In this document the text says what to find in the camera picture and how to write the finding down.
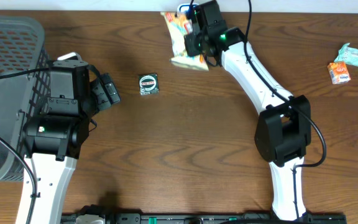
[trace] small carton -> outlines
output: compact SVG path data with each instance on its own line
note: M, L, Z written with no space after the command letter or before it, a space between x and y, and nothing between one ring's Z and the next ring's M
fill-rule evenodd
M330 63L327 67L333 84L347 83L351 80L345 62Z

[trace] snack bag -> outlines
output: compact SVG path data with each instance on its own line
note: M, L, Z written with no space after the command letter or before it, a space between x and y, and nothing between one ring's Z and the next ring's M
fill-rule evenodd
M333 84L346 83L351 80L345 62L330 63L327 67Z
M208 71L208 65L202 55L187 56L185 35L193 32L191 21L183 13L161 12L165 18L172 39L173 58L171 63L184 68Z
M335 58L334 62L345 62L348 65L354 65L358 67L358 49L349 47L350 43L342 46L339 50L338 57Z

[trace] wood grain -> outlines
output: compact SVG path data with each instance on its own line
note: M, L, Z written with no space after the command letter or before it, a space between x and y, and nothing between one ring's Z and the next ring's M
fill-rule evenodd
M64 212L98 203L146 213L268 210L269 166L253 136L257 113L222 68L196 72L168 61L172 44L156 12L0 11L45 29L52 58L75 51L109 72L122 102L98 114L68 187ZM247 14L225 13L245 29ZM327 64L340 47L358 48L358 15L256 13L250 41L267 70L294 95L306 95L328 144L326 162L303 171L312 212L344 212L358 223L358 68L332 85ZM139 74L158 73L160 93L140 96ZM307 162L317 161L313 133ZM16 218L21 183L0 183L0 223Z

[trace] mesh basket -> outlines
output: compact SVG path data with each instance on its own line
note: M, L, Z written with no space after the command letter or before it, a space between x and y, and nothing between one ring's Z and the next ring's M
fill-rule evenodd
M0 16L0 75L44 68L44 29L34 19ZM40 97L50 94L49 72L0 80L0 137L24 155L21 130ZM0 145L0 180L22 180L23 168Z

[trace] wire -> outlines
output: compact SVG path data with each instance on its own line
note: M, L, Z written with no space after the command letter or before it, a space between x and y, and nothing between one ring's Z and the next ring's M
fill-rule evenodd
M33 72L43 72L43 71L47 71L47 70L49 70L49 68L36 68L36 69L31 69L31 70L27 70L27 71L23 71L23 72L17 72L17 73L13 73L13 74L9 74L9 75L0 75L0 79L18 77L20 75L26 75L26 74L30 74Z
M205 62L206 62L208 65L210 65L210 66L212 66L212 67L217 67L217 66L219 66L218 62L216 62L215 64L212 64L212 62L210 62L210 61L208 60L208 56L204 56L204 60L205 60Z
M194 0L191 0L190 1L190 4L189 4L189 10L188 10L188 13L189 15L191 16L188 16L190 19L192 19L194 17L194 13L193 13L193 2Z
M250 59L250 56L247 53L247 43L248 43L248 34L249 34L249 28L250 28L250 23L251 23L251 17L252 17L252 4L251 4L251 0L248 0L248 4L249 4L249 17L248 17L248 24L247 24L247 30L246 30L246 34L245 34L245 42L244 42L244 53L246 55L246 59L249 62L249 65L252 67L252 69L254 70L254 72L257 74L257 76L261 79L261 81L269 88L270 91L272 91L272 93L274 95L276 95L277 97L279 97L282 101L289 103L290 104L290 108L293 109L295 112L297 112L298 114L300 114L302 117L304 117L304 119L306 119L310 125L313 127L313 129L316 131L318 137L320 138L321 141L321 145L323 147L323 153L321 155L321 159L314 163L314 164L298 164L298 165L294 165L293 169L292 169L292 174L293 174L293 191L294 191L294 204L295 204L295 211L296 211L296 219L299 220L299 211L298 211L298 201L297 201L297 195L296 195L296 168L298 167L317 167L320 166L324 160L326 159L327 156L327 144L326 141L324 140L323 134L321 133L320 129L317 127L317 125L309 118L308 115L306 115L302 110L300 110L299 108L297 108L296 106L291 105L291 102L285 98L284 96L282 96L281 94L277 93L277 89L273 88L266 80L265 78L259 73L259 71L256 69L254 63L252 62L252 60Z
M94 125L94 128L92 128L92 129L90 130L90 132L93 131L93 130L95 130L95 129L98 127L98 124L97 124L97 122L96 122L94 119L91 119L91 123Z
M0 143L5 146L5 148L13 154L13 156L19 160L19 162L24 166L24 169L30 176L31 184L32 184L32 195L31 195L31 203L29 208L29 214L27 215L26 223L29 224L31 222L32 214L34 211L35 199L37 198L37 181L34 177L33 172L31 172L30 167L25 163L24 159L16 152L16 150L10 146L5 140L0 137Z

